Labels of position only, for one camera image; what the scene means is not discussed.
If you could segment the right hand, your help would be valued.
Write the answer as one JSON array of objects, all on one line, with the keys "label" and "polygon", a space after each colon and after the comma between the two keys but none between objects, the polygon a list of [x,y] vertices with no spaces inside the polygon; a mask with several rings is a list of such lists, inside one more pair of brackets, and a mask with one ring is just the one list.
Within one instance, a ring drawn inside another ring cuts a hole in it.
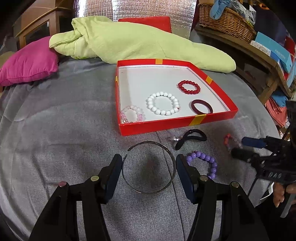
[{"label": "right hand", "polygon": [[296,184],[293,183],[291,185],[288,185],[287,188],[285,188],[280,183],[275,182],[273,185],[273,203],[275,207],[278,207],[281,203],[284,201],[284,194],[285,192],[289,194],[295,194],[296,192]]}]

